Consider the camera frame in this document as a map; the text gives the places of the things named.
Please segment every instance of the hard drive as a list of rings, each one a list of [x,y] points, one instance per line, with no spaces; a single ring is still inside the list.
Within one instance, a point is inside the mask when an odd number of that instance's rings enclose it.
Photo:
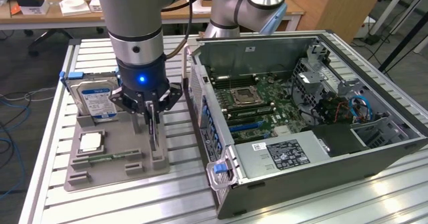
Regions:
[[[121,109],[108,100],[108,96],[119,87],[116,73],[71,72],[65,79],[79,116],[91,116],[95,123],[117,119]]]

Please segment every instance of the aluminum extrusion table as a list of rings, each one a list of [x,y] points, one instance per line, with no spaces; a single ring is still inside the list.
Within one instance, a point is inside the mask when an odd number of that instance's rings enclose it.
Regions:
[[[334,34],[323,33],[410,113],[428,124],[428,113]],[[182,36],[164,37],[166,53]],[[183,55],[166,63],[171,82],[182,80]],[[330,65],[343,79],[353,73],[337,59]],[[104,72],[116,68],[109,39],[71,42],[63,71]],[[204,175],[188,108],[182,98],[164,116],[168,174],[65,192],[65,167],[75,131],[76,106],[57,84],[20,223],[428,223],[428,148],[400,159],[378,175],[218,220]]]

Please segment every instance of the white object on desk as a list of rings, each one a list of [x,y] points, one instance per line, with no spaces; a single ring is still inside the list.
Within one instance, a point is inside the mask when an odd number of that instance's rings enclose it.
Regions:
[[[22,15],[45,15],[48,13],[49,3],[44,0],[40,6],[20,6]]]
[[[100,9],[100,0],[91,0],[88,7],[91,9],[91,12],[103,12],[103,10]]]
[[[192,13],[195,14],[206,14],[206,13],[211,13],[211,7],[203,7],[202,6],[202,0],[196,0],[192,3]]]
[[[88,4],[84,0],[63,0],[59,3],[63,16],[83,15],[91,13]]]

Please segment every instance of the sticker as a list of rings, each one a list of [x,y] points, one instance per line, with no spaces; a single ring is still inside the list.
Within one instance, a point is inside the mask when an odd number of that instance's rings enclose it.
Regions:
[[[262,143],[253,144],[253,149],[254,150],[265,150],[266,149],[266,143],[262,142]]]
[[[246,112],[246,113],[239,113],[236,116],[244,116],[244,115],[254,115],[255,111]]]
[[[244,52],[254,52],[255,51],[255,47],[246,47],[244,48]]]
[[[109,94],[108,88],[81,91],[85,106],[93,118],[104,119],[116,115],[115,104],[108,99]]]
[[[297,140],[267,145],[267,151],[279,170],[310,163]]]

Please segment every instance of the blue pcie slot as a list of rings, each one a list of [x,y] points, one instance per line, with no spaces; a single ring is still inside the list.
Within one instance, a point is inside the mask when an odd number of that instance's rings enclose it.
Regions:
[[[259,121],[259,122],[248,124],[248,125],[232,126],[232,127],[228,127],[228,131],[236,132],[236,131],[243,131],[243,130],[251,130],[251,129],[259,128],[262,124],[263,124],[262,121]]]

